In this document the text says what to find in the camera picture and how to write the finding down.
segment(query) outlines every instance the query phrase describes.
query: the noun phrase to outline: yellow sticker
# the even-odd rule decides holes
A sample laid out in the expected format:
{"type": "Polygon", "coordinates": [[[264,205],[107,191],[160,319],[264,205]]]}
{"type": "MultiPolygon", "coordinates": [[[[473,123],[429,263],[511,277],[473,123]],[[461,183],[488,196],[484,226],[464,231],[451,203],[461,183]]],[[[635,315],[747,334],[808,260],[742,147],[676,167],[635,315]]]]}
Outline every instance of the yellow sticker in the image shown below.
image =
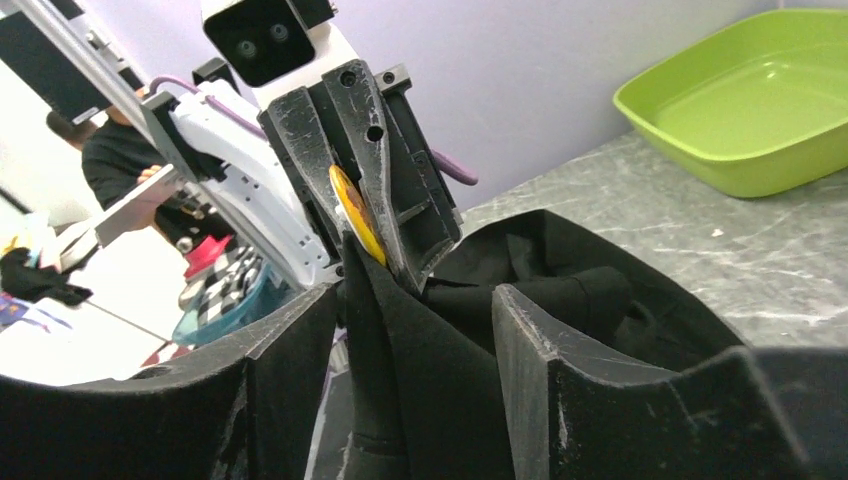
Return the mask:
{"type": "Polygon", "coordinates": [[[377,263],[386,266],[386,252],[383,251],[383,246],[377,238],[374,230],[374,224],[371,222],[371,216],[365,208],[365,202],[362,196],[353,186],[344,170],[338,165],[330,167],[330,182],[333,184],[333,190],[336,192],[336,198],[344,210],[347,223],[353,229],[359,243],[365,248],[377,263]]]}

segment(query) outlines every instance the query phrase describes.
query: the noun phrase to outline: blue basket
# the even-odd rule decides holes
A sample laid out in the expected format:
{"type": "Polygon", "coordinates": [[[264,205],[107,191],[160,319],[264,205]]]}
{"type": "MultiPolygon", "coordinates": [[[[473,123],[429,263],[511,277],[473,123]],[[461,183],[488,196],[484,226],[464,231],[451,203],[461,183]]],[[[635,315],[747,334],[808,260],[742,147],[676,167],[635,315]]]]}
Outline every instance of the blue basket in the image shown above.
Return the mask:
{"type": "Polygon", "coordinates": [[[295,291],[285,282],[280,284],[279,287],[275,286],[270,279],[268,265],[265,265],[259,273],[256,286],[236,308],[225,313],[218,320],[198,328],[197,307],[203,293],[198,293],[192,300],[177,328],[174,329],[173,341],[177,345],[200,346],[214,342],[246,325],[267,317],[296,296],[295,291]]]}

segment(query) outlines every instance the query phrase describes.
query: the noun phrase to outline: green basin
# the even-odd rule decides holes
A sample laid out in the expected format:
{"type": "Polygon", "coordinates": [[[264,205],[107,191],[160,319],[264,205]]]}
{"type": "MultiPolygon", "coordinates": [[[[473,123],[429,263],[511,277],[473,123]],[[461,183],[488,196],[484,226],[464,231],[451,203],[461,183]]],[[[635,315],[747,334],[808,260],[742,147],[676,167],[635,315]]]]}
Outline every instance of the green basin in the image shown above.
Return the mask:
{"type": "Polygon", "coordinates": [[[652,145],[734,197],[848,166],[848,10],[743,20],[626,83],[615,106],[652,145]]]}

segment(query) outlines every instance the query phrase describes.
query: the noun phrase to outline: marble tabletop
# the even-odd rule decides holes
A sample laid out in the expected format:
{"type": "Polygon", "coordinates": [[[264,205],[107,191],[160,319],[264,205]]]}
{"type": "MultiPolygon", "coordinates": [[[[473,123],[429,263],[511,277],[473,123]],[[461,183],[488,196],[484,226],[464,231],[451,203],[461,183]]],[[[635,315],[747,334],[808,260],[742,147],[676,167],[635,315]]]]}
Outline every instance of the marble tabletop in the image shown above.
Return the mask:
{"type": "Polygon", "coordinates": [[[629,133],[469,210],[463,229],[536,209],[641,258],[754,346],[848,346],[848,170],[739,200],[629,133]]]}

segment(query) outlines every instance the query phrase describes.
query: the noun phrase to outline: person's hand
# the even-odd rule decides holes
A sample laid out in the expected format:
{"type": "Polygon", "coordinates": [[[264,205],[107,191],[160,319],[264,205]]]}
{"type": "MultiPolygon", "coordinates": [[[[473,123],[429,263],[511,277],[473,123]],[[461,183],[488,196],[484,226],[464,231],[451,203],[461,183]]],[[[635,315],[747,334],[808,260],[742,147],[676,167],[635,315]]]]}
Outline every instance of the person's hand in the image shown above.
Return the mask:
{"type": "Polygon", "coordinates": [[[135,182],[136,185],[140,185],[140,184],[146,182],[147,180],[150,179],[150,177],[155,175],[156,172],[158,172],[159,170],[162,170],[162,167],[160,167],[159,165],[153,165],[152,167],[148,168],[147,170],[141,172],[141,175],[139,175],[138,180],[136,180],[136,182],[135,182]]]}

